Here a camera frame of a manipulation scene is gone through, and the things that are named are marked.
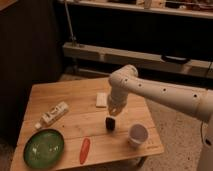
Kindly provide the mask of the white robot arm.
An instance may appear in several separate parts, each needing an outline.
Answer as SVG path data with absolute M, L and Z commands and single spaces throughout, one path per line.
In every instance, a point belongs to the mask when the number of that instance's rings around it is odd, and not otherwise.
M 133 65 L 114 71 L 109 76 L 108 111 L 118 115 L 133 93 L 208 123 L 213 116 L 213 90 L 140 79 Z

